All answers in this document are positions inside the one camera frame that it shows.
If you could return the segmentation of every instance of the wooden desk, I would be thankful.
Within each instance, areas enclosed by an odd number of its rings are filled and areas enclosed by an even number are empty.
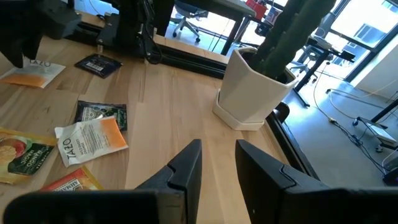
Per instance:
[[[168,39],[158,37],[157,41],[215,57]],[[125,103],[129,130],[123,135],[129,149],[85,163],[105,189],[134,189],[192,139],[199,138],[203,170],[198,223],[249,223],[236,174],[234,145],[235,140],[246,139],[286,163],[268,125],[256,132],[233,131],[214,115],[211,109],[221,80],[113,52],[104,54],[124,66],[106,79],[73,66],[93,52],[96,48],[88,45],[44,37],[37,58],[67,67],[45,89],[0,83],[0,126],[55,136],[55,127],[73,123],[77,100]],[[0,55],[0,73],[11,67]],[[65,168],[58,148],[54,148],[29,181],[0,184],[0,216],[15,197],[38,190],[77,168]]]

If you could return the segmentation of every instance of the floor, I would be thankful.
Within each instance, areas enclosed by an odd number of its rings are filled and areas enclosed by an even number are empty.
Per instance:
[[[170,23],[167,30],[166,30],[166,34],[165,37],[169,38],[169,39],[175,39],[175,40],[179,40],[183,43],[186,44],[190,44],[190,45],[194,45],[196,47],[199,47],[201,49],[205,49],[205,50],[209,50],[215,53],[220,54],[224,44],[225,44],[225,40],[224,39],[219,39],[219,36],[216,35],[209,35],[206,34],[204,32],[200,32],[200,42],[196,43],[196,36],[190,32],[188,30],[188,28],[184,27],[182,31],[178,30],[177,31],[177,36],[173,37],[173,31],[176,28],[176,24],[174,23]],[[231,48],[229,49],[227,56],[229,57],[232,53],[232,51],[236,48],[238,48],[239,45],[238,44],[233,44],[231,46]]]
[[[290,108],[286,124],[320,180],[332,187],[384,186],[382,173],[375,168],[358,147],[349,141],[340,129],[330,124],[326,116],[315,106],[313,99],[315,85],[316,83],[309,83],[300,91],[311,107],[304,108],[293,92],[284,101]],[[335,106],[347,116],[352,117],[349,118],[331,105],[329,96],[326,94],[326,90],[329,88],[347,91],[356,96],[364,96],[368,93],[326,75],[321,77],[315,92],[320,109],[358,137],[363,135],[366,128],[364,124],[354,127],[352,125],[353,118],[362,116],[371,119],[388,105],[387,99],[377,95],[355,98],[344,93],[329,93]],[[398,139],[397,115],[388,117],[382,124],[388,126],[387,132]],[[370,131],[366,131],[362,141],[370,155],[380,164],[392,152],[390,149],[385,149],[382,153],[376,153],[375,148],[379,145],[379,141]]]

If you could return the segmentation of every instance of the cactus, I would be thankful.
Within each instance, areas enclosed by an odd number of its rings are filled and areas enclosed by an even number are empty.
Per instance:
[[[248,62],[249,66],[277,80],[335,2],[336,0],[289,0],[265,41]]]

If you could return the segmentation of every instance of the tea packet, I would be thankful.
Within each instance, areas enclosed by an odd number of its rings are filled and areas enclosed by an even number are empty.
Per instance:
[[[76,190],[103,190],[103,188],[89,170],[83,166],[42,188],[40,191],[63,192]]]
[[[101,78],[110,76],[121,66],[122,63],[117,60],[100,54],[92,54],[75,64],[76,68],[81,68]]]
[[[91,121],[114,116],[120,131],[127,131],[127,109],[126,105],[108,103],[77,102],[75,122]]]
[[[46,87],[62,70],[63,65],[30,60],[24,68],[12,68],[0,76],[0,82],[32,87]]]
[[[55,128],[63,164],[74,164],[128,148],[114,116]]]
[[[34,175],[57,140],[0,128],[0,182],[15,184]]]

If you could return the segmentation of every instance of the concrete floor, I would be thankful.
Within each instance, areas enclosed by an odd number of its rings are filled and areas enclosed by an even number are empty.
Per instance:
[[[320,180],[331,187],[361,188],[384,186],[382,173],[375,168],[373,163],[365,157],[358,147],[349,141],[340,129],[329,123],[328,119],[315,106],[313,100],[314,87],[315,84],[311,83],[304,86],[302,91],[300,91],[311,104],[311,107],[304,108],[294,92],[291,92],[284,102],[290,108],[286,124]],[[358,137],[362,136],[366,129],[365,125],[353,126],[352,118],[341,114],[332,107],[326,94],[326,90],[329,88],[347,91],[356,96],[363,96],[367,93],[354,89],[348,83],[328,76],[321,77],[321,82],[315,92],[319,107],[328,116],[336,119],[351,134],[355,134]],[[377,95],[354,98],[337,92],[329,94],[331,94],[336,107],[352,117],[362,116],[371,119],[388,105],[385,98]],[[396,115],[388,117],[382,124],[388,126],[387,132],[398,139],[398,119]],[[380,164],[392,152],[390,149],[385,149],[382,153],[376,153],[375,148],[379,145],[379,141],[369,130],[366,131],[362,141],[370,155]]]

